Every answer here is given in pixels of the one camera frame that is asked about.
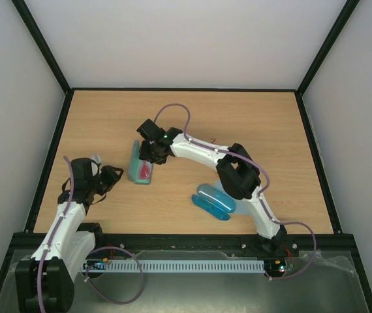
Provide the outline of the red sunglasses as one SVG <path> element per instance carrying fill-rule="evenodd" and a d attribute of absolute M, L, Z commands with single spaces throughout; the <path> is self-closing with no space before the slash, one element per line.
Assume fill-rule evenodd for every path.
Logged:
<path fill-rule="evenodd" d="M 140 166 L 139 178 L 141 180 L 150 180 L 152 174 L 152 164 L 148 161 L 143 161 L 143 164 Z"/>

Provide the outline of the green glasses case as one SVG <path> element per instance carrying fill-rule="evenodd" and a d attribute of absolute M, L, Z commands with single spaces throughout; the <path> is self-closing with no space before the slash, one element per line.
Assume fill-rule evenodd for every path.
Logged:
<path fill-rule="evenodd" d="M 128 169 L 129 181 L 137 185 L 150 185 L 151 179 L 144 181 L 139 178 L 140 166 L 143 164 L 143 161 L 145 160 L 140 159 L 140 142 L 138 140 L 134 140 Z"/>

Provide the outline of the blue transparent glasses case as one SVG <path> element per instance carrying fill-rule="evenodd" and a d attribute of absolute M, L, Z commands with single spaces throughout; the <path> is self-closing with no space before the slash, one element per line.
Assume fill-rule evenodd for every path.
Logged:
<path fill-rule="evenodd" d="M 236 210 L 235 201 L 223 191 L 209 184 L 198 186 L 191 196 L 192 203 L 220 221 L 227 221 Z"/>

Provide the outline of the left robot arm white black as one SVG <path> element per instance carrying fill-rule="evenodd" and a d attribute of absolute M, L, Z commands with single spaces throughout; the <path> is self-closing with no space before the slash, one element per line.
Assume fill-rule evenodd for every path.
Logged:
<path fill-rule="evenodd" d="M 68 160 L 70 177 L 62 184 L 57 213 L 42 243 L 17 263 L 16 291 L 20 312 L 68 312 L 74 281 L 102 235 L 98 223 L 84 220 L 95 196 L 105 198 L 124 171 L 103 166 L 98 156 Z"/>

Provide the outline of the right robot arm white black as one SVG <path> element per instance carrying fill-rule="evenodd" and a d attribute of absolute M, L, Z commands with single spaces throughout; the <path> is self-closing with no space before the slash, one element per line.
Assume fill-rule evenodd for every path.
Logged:
<path fill-rule="evenodd" d="M 264 197 L 260 172 L 244 147 L 215 145 L 189 136 L 178 128 L 164 130 L 151 119 L 145 120 L 137 133 L 143 138 L 140 159 L 164 164 L 168 157 L 186 158 L 216 170 L 223 190 L 241 201 L 252 217 L 257 231 L 257 245 L 274 256 L 285 247 L 286 228 L 280 225 Z"/>

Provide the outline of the black metal frame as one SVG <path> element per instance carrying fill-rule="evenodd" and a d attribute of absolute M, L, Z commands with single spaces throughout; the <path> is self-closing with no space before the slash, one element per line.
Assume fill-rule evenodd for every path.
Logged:
<path fill-rule="evenodd" d="M 5 280 L 7 278 L 7 269 L 9 268 L 12 255 L 18 250 L 25 250 L 35 247 L 41 240 L 39 233 L 34 233 L 35 222 L 40 211 L 41 197 L 44 195 L 47 185 L 47 179 L 50 176 L 53 165 L 53 157 L 57 153 L 59 140 L 61 139 L 65 121 L 70 110 L 70 102 L 77 91 L 77 88 L 70 87 L 67 80 L 64 77 L 53 53 L 45 41 L 41 30 L 39 29 L 30 9 L 25 1 L 14 1 L 13 2 L 20 18 L 27 27 L 29 33 L 33 37 L 37 44 L 40 52 L 45 58 L 48 66 L 52 70 L 53 75 L 58 81 L 62 88 L 65 99 L 61 107 L 58 122 L 56 124 L 52 142 L 48 150 L 46 161 L 42 169 L 40 181 L 35 192 L 35 197 L 31 205 L 29 216 L 25 224 L 23 232 L 15 233 L 12 236 L 9 244 L 6 256 L 0 269 L 0 298 L 1 292 L 5 286 Z M 323 162 L 320 160 L 320 153 L 318 145 L 314 139 L 313 127 L 308 119 L 305 104 L 303 103 L 303 95 L 307 91 L 309 85 L 313 81 L 317 74 L 320 66 L 323 64 L 326 56 L 329 54 L 332 46 L 337 40 L 340 33 L 343 31 L 344 26 L 349 21 L 356 7 L 358 6 L 357 1 L 346 1 L 339 13 L 337 19 L 332 25 L 330 32 L 327 34 L 326 39 L 322 43 L 320 50 L 314 58 L 314 61 L 309 67 L 307 74 L 304 76 L 300 86 L 297 89 L 291 90 L 291 93 L 296 97 L 296 103 L 298 105 L 300 117 L 302 119 L 305 135 L 311 151 L 315 169 L 317 172 L 318 180 L 324 196 L 326 208 L 332 225 L 332 234 L 326 235 L 321 234 L 316 236 L 317 247 L 324 251 L 348 251 L 350 252 L 354 264 L 354 268 L 359 275 L 360 285 L 362 287 L 362 293 L 365 299 L 365 303 L 370 312 L 372 312 L 372 291 L 369 285 L 365 269 L 358 251 L 357 244 L 352 234 L 343 233 L 341 223 L 337 215 L 337 210 L 331 195 L 330 187 L 324 171 Z M 176 250 L 195 250 L 201 251 L 204 248 L 212 248 L 219 252 L 236 252 L 239 256 L 244 255 L 245 250 L 249 250 L 254 255 L 262 256 L 267 258 L 268 255 L 259 248 L 251 247 L 251 243 L 255 243 L 257 238 L 255 235 L 140 235 L 140 234 L 116 234 L 116 233 L 105 233 L 103 239 L 109 240 L 111 243 L 121 242 L 126 240 L 131 243 L 137 250 L 148 248 L 150 250 L 157 250 L 158 248 L 166 248 L 170 243 L 174 243 Z"/>

